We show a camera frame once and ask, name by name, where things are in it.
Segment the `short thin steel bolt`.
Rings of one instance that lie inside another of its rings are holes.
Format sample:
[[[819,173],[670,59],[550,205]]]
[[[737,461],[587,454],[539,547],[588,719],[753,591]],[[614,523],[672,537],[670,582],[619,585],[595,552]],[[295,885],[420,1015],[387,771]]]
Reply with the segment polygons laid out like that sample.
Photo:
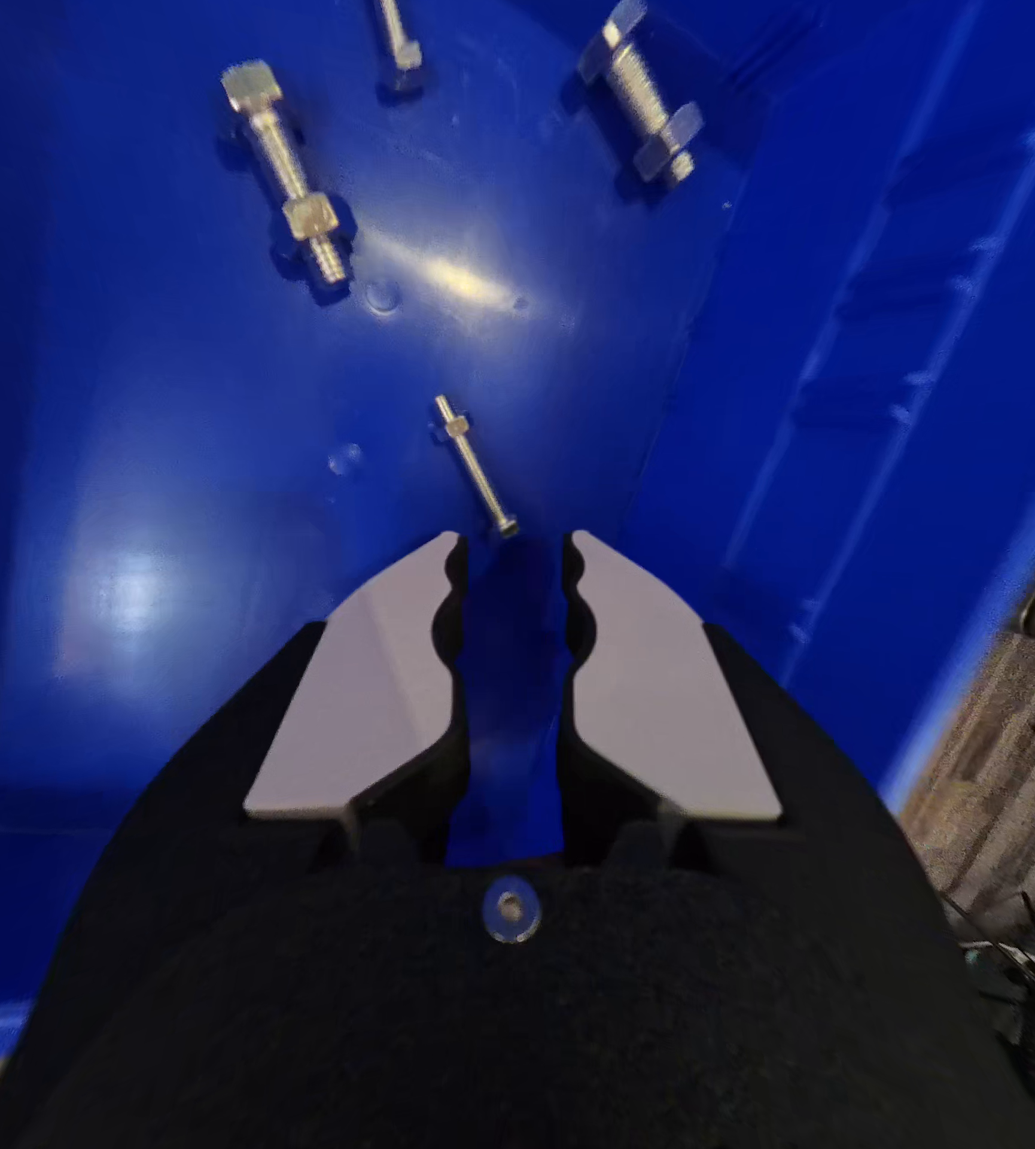
[[[388,79],[386,88],[394,95],[411,94],[424,85],[424,54],[420,43],[405,29],[405,22],[397,1],[374,1],[374,13],[379,20]]]

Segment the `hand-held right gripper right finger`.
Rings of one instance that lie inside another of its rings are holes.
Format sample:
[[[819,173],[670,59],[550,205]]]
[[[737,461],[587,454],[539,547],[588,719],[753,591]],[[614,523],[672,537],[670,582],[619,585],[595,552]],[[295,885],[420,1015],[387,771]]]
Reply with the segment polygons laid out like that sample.
[[[562,589],[567,863],[595,867],[636,824],[657,828],[662,842],[689,824],[777,826],[782,802],[700,615],[585,530],[565,537]]]

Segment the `long thin steel bolt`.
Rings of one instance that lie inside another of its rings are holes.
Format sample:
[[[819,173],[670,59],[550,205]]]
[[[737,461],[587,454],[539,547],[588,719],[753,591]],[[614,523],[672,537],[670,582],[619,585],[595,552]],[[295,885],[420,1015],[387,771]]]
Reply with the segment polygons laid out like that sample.
[[[449,398],[446,395],[445,398],[446,401],[451,404]],[[469,441],[469,433],[465,438],[449,440],[449,444],[451,445],[453,452],[455,452],[456,456],[459,457],[461,465],[466,472],[471,486],[476,489],[477,496],[479,496],[484,509],[488,512],[492,526],[494,526],[496,534],[503,539],[510,539],[517,535],[520,532],[519,522],[509,510],[505,509],[504,503],[501,502],[495,485],[491,481],[489,476],[486,475],[473,445]]]

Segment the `blue plastic bin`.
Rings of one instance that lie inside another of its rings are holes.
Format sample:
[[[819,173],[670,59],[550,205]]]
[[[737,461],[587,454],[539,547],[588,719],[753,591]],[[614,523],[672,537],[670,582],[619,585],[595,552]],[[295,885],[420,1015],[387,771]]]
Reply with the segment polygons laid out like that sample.
[[[729,629],[899,810],[1035,574],[1035,2],[0,2],[0,1057],[90,867],[306,622],[470,539],[459,863],[547,853],[561,537]],[[221,74],[340,221],[329,293]],[[520,532],[500,538],[435,396]]]

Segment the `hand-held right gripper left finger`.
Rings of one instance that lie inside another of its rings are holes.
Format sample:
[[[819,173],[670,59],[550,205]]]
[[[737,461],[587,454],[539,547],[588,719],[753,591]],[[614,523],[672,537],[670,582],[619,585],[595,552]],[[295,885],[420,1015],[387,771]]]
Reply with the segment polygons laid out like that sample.
[[[468,539],[445,531],[355,589],[324,622],[244,799],[254,822],[333,822],[353,846],[392,823],[445,864],[468,792]]]

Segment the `silver hex bolt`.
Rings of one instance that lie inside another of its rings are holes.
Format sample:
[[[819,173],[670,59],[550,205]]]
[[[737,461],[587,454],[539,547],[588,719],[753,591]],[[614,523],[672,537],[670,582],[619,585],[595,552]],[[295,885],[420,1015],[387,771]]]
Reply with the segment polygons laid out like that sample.
[[[334,205],[320,192],[288,196],[281,205],[281,211],[295,242],[329,237],[339,229]]]

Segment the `large smooth shank steel bolt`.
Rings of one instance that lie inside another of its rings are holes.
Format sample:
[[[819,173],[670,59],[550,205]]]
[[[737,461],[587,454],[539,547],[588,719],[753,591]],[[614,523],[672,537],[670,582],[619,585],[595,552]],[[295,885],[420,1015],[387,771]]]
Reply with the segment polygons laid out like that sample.
[[[329,196],[309,180],[306,165],[300,159],[295,134],[285,117],[285,97],[273,69],[261,60],[230,65],[221,74],[221,87],[229,108],[241,121],[245,133],[250,138],[252,151],[265,165],[270,182],[280,194],[280,209],[288,196],[302,196],[311,192]],[[332,236],[309,242],[295,242],[289,233],[299,255],[303,256],[316,280],[320,282],[324,291],[332,294],[342,292],[350,282],[348,259],[343,254],[340,236],[340,221],[338,231]]]

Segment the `short thick steel bolt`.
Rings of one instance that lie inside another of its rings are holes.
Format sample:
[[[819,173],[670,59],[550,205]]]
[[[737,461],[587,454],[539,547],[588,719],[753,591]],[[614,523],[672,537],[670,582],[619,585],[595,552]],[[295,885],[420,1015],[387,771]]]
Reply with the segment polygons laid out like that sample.
[[[634,129],[638,147],[659,106],[669,107],[635,39],[638,25],[644,20],[644,14],[643,2],[616,3],[598,32],[584,47],[576,68],[587,87],[596,80],[607,85]]]

